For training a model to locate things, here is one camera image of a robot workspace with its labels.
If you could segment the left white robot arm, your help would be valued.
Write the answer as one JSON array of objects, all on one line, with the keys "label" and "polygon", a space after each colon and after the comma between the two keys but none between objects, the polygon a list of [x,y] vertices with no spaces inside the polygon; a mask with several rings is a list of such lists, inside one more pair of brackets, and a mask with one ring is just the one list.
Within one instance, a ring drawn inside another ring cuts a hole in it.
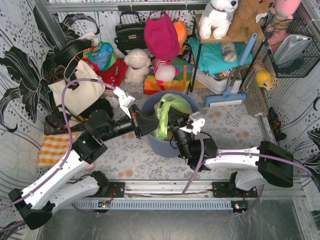
[{"label": "left white robot arm", "polygon": [[157,118],[144,114],[135,104],[128,111],[128,115],[118,120],[112,120],[102,109],[93,111],[84,123],[86,130],[71,145],[71,151],[36,182],[8,194],[30,230],[43,226],[59,209],[81,198],[113,196],[110,181],[100,170],[68,187],[64,184],[107,151],[105,141],[130,132],[140,138],[159,125]]}]

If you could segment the green plastic trash bag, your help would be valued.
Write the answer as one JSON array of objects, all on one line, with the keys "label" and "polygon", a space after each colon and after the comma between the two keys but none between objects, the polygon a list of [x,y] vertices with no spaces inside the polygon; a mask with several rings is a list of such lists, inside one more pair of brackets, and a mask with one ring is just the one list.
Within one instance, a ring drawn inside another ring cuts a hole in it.
[{"label": "green plastic trash bag", "polygon": [[159,125],[153,132],[153,136],[159,140],[165,140],[167,138],[170,107],[185,114],[193,113],[191,105],[183,97],[177,94],[166,93],[160,101],[154,105],[154,111],[159,120]]}]

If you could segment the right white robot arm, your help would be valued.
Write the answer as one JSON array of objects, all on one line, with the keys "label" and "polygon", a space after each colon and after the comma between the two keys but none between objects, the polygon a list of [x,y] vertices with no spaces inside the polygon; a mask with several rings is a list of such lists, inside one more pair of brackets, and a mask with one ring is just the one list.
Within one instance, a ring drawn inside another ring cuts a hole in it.
[{"label": "right white robot arm", "polygon": [[293,155],[270,141],[246,149],[218,149],[213,138],[195,138],[205,119],[200,112],[183,113],[173,107],[168,111],[168,128],[179,151],[196,173],[218,168],[230,168],[227,193],[248,192],[253,187],[270,184],[280,188],[293,186]]}]

